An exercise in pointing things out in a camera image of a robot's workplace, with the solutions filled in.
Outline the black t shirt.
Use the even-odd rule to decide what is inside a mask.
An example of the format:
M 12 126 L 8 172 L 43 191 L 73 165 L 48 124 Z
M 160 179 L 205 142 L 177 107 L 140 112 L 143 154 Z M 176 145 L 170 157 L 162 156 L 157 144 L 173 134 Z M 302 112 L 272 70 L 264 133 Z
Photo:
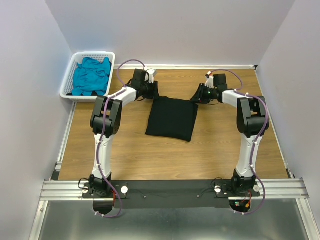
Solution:
M 146 135 L 166 137 L 190 142 L 198 105 L 189 100 L 159 97 L 153 101 Z

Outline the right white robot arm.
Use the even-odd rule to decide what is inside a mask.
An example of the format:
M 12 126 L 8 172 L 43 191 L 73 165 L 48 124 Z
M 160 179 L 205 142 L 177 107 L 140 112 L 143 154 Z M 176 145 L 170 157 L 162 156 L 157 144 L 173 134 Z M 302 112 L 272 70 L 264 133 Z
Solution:
M 230 191 L 241 196 L 255 186 L 256 162 L 263 135 L 269 128 L 269 112 L 263 96 L 242 93 L 231 89 L 225 74 L 213 74 L 209 71 L 206 82 L 201 83 L 191 102 L 209 104 L 217 100 L 236 108 L 236 126 L 241 135 L 239 160 L 230 180 Z

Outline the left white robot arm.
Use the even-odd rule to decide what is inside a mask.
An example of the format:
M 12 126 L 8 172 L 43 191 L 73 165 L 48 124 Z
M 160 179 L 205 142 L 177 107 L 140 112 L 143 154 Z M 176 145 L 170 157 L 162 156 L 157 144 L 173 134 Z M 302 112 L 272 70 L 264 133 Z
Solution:
M 95 140 L 94 167 L 88 183 L 89 188 L 101 198 L 112 191 L 112 144 L 120 129 L 123 107 L 138 98 L 157 99 L 160 95 L 156 74 L 155 69 L 148 67 L 135 69 L 132 79 L 121 90 L 96 98 L 90 119 Z

